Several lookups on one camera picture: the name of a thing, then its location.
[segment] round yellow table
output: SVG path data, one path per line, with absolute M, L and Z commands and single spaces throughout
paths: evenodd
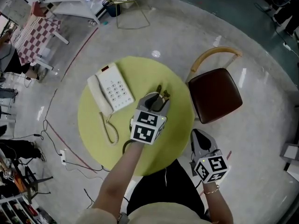
M 169 166 L 187 145 L 194 121 L 189 90 L 168 67 L 152 59 L 128 56 L 115 63 L 135 98 L 133 104 L 114 113 L 109 121 L 118 131 L 118 144 L 111 147 L 105 143 L 98 115 L 100 110 L 87 85 L 79 102 L 79 132 L 91 156 L 104 167 L 112 169 L 122 156 L 123 144 L 130 139 L 130 119 L 139 99 L 156 91 L 157 86 L 161 84 L 162 91 L 167 90 L 171 95 L 168 120 L 154 144 L 145 144 L 134 173 L 149 175 Z

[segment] gray floor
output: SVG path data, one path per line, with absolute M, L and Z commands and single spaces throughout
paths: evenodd
M 61 81 L 76 52 L 96 29 L 88 26 L 87 19 L 64 17 L 62 35 L 69 39 L 70 44 L 65 45 L 53 38 L 52 47 L 57 50 L 52 60 L 54 70 L 41 84 L 32 82 L 28 88 L 23 86 L 23 78 L 8 79 L 6 85 L 20 92 L 13 109 L 17 120 L 15 137 L 42 131 L 50 100 L 57 89 L 47 120 L 69 148 L 48 127 L 56 149 L 66 149 L 69 162 L 83 165 L 71 149 L 91 167 L 100 168 L 85 149 L 78 133 L 78 101 L 88 77 L 109 62 L 126 56 L 142 56 L 165 64 L 184 80 L 196 58 L 212 48 L 215 38 L 221 35 L 220 45 L 243 52 L 243 57 L 228 68 L 238 85 L 243 105 L 218 121 L 207 125 L 195 123 L 194 127 L 212 135 L 225 155 L 232 151 L 229 159 L 231 170 L 221 183 L 221 192 L 232 210 L 235 223 L 275 223 L 299 191 L 298 182 L 283 171 L 285 162 L 279 158 L 282 144 L 291 140 L 297 124 L 298 116 L 288 96 L 289 92 L 297 90 L 296 87 L 257 42 L 224 20 L 179 0 L 148 0 L 148 3 L 153 6 L 145 11 L 150 27 L 120 30 L 116 28 L 115 19 L 103 18 L 102 21 L 108 24 L 95 31 Z M 120 16 L 122 25 L 143 22 L 138 11 Z M 154 50 L 160 51 L 159 58 L 151 55 Z M 199 73 L 220 67 L 227 59 L 228 55 L 216 55 L 202 64 Z M 40 191 L 49 190 L 51 194 L 38 195 L 35 200 L 58 223 L 74 223 L 90 204 L 83 188 L 95 199 L 107 172 L 94 173 L 71 164 L 65 167 L 47 136 L 37 142 L 47 157 L 47 163 L 34 160 L 30 168 L 40 178 L 53 175 L 54 179 L 40 186 Z M 188 147 L 179 158 L 188 174 L 191 174 L 190 156 Z M 199 181 L 198 177 L 192 180 L 195 184 Z M 124 201 L 122 210 L 125 211 L 126 205 Z
M 268 4 L 264 0 L 181 0 L 200 7 L 229 22 L 249 37 L 257 41 L 282 66 L 292 81 L 299 85 L 299 58 L 282 46 L 283 40 L 275 33 L 270 18 L 260 12 L 254 3 L 261 6 Z M 299 54 L 296 41 L 289 37 L 282 28 L 278 29 L 287 44 Z

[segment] checkered cloth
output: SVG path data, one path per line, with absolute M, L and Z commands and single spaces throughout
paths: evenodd
M 37 17 L 33 23 L 26 25 L 14 45 L 21 65 L 35 61 L 40 46 L 54 31 L 60 29 L 60 24 L 60 20 Z

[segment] hand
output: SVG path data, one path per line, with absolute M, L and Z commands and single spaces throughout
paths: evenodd
M 217 185 L 215 182 L 203 183 L 204 192 L 213 192 L 217 189 Z

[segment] white telephone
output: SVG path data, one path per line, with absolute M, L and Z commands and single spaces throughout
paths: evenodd
M 128 106 L 135 100 L 115 63 L 109 64 L 96 75 L 89 77 L 87 83 L 100 109 L 100 119 L 107 142 L 114 146 L 118 143 L 119 138 L 116 129 L 109 123 L 109 119 L 113 113 Z M 106 122 L 104 122 L 102 113 L 105 116 L 109 116 Z M 114 142 L 111 142 L 105 125 L 115 132 Z

